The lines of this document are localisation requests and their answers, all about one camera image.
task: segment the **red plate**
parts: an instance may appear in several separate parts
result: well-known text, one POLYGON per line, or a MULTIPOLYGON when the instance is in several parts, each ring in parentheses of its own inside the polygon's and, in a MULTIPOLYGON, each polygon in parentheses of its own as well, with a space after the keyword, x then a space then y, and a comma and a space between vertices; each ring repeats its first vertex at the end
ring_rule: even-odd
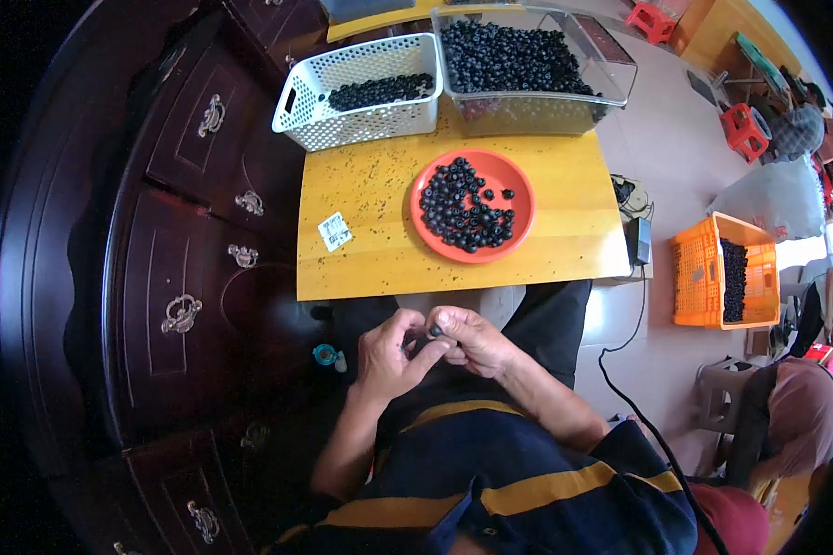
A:
MULTIPOLYGON (((449 259, 471 264, 499 260, 519 248, 534 224, 536 201, 528 176, 511 160, 496 152, 484 148, 452 150, 429 162, 429 165, 416 178, 413 190, 410 192, 410 215, 413 217, 414 226, 416 226, 416 230, 423 241, 426 241, 435 252, 449 259), (423 209, 419 207, 419 201, 423 195, 423 189, 429 185, 429 180, 435 175, 435 168, 448 166, 459 156, 469 161, 475 169, 477 178, 485 179, 485 186, 479 190, 483 204, 489 205, 492 209, 515 210, 512 238, 503 243, 502 247, 479 247, 478 252, 469 254, 458 247, 444 244, 440 237, 432 235, 432 232, 429 231, 429 228, 425 226, 421 219, 423 209), (493 201, 484 198, 484 191, 487 189, 494 191, 493 201), (505 200, 503 189, 511 189, 515 196, 511 200, 505 200)), ((472 206, 468 199, 464 202, 467 209, 472 206)))

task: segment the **power adapter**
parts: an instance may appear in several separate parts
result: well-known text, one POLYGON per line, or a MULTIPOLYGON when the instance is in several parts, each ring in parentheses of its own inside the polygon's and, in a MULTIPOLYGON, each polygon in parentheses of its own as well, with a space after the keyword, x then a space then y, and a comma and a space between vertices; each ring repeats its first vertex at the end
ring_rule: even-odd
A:
POLYGON ((651 222, 644 217, 633 217, 623 229, 626 234, 626 252, 630 264, 645 265, 651 261, 651 222))

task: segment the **metal drawer handle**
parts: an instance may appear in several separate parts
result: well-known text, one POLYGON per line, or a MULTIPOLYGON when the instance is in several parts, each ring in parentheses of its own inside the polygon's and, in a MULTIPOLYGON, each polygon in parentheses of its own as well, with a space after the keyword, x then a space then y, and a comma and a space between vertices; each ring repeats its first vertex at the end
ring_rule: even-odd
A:
POLYGON ((114 542, 114 552, 117 555, 141 555, 138 551, 127 551, 123 549, 123 543, 120 542, 114 542))
POLYGON ((243 195, 239 194, 238 196, 235 196, 234 203, 255 216, 262 216, 265 213, 262 208, 262 199, 259 198, 259 195, 252 189, 243 195))
POLYGON ((268 440, 268 428, 258 422, 251 423, 241 438, 241 447, 245 450, 261 450, 268 440))
POLYGON ((234 257, 234 261, 241 268, 252 268, 255 266, 256 261, 259 260, 258 250, 239 247, 237 245, 228 245, 228 254, 234 257))
POLYGON ((203 303, 195 300, 189 294, 177 296, 167 305, 167 318, 161 322, 161 331, 163 333, 169 333, 170 331, 186 333, 194 327, 194 317, 197 316, 202 308, 203 303), (174 306, 178 306, 175 316, 173 315, 174 306))
POLYGON ((206 507, 198 509, 194 501, 188 502, 188 512, 194 517, 194 526, 200 532, 203 542, 210 545, 219 535, 219 519, 206 507))
POLYGON ((215 133, 222 127, 225 120, 225 106, 219 95, 214 94, 210 98, 210 106, 203 111, 203 121, 197 128, 197 136, 203 139, 207 133, 215 133))

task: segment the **hand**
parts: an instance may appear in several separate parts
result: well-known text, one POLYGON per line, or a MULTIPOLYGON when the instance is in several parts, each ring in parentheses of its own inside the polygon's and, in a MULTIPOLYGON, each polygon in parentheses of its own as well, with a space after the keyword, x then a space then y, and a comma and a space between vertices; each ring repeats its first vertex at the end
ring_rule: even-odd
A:
POLYGON ((425 317, 399 308, 395 315, 361 336, 358 341, 358 379, 355 387, 361 398, 388 405, 423 381, 429 369, 450 350, 453 342, 436 339, 412 359, 404 336, 409 331, 422 333, 425 317))
POLYGON ((522 352, 492 323, 466 308, 436 306, 426 322, 430 328, 438 326, 443 339, 459 342, 444 355, 448 362, 482 377, 500 377, 522 352))

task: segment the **electrical wire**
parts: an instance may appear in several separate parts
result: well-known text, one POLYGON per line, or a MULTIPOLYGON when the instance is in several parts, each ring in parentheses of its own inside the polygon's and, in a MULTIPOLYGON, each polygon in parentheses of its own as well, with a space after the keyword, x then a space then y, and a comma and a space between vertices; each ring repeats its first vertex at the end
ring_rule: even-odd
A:
POLYGON ((670 460, 670 464, 672 465, 672 471, 676 475, 676 479, 678 480, 679 484, 682 486, 682 491, 685 492, 685 496, 689 500, 689 505, 691 505, 691 509, 694 511, 695 516, 697 518, 697 522, 701 525, 703 530, 707 533, 707 536, 710 537, 712 540, 713 545, 716 546, 716 550, 720 553, 720 555, 728 555, 728 549, 725 546, 725 542, 722 541, 722 537, 719 535, 719 532, 716 531, 716 527, 712 526, 712 522, 710 521, 709 517, 706 516, 706 513, 703 512, 703 508, 699 505, 697 500, 694 497, 694 494, 691 493, 691 488, 689 487, 689 483, 685 480, 685 473, 682 472, 682 468, 678 465, 678 461, 676 461, 676 455, 673 454, 670 446, 667 445, 664 436, 660 434, 659 431, 654 427, 651 422, 645 418, 645 415, 641 413, 639 407, 633 402, 632 399, 627 397, 623 392, 614 386, 611 383, 611 379, 608 377, 608 371, 605 370, 605 365, 602 364, 601 360, 605 357, 605 354, 608 352, 617 352, 622 351, 629 345, 633 339, 635 339, 636 335, 639 333, 639 328, 641 327, 641 318, 645 314, 645 300, 647 297, 647 280, 645 279, 645 267, 643 266, 641 269, 641 279, 642 279, 642 295, 641 295, 641 310, 639 311, 639 322, 636 324, 636 328, 633 331, 633 335, 630 336, 629 339, 626 340, 623 345, 620 347, 616 347, 614 349, 608 349, 607 347, 601 350, 601 354, 599 355, 599 368, 601 369, 601 375, 605 377, 605 382, 608 384, 608 387, 617 394, 621 399, 626 401, 626 404, 630 406, 636 416, 642 421, 642 423, 647 426, 651 433, 654 434, 655 439, 657 439, 657 443, 660 444, 660 447, 664 450, 666 457, 670 460))

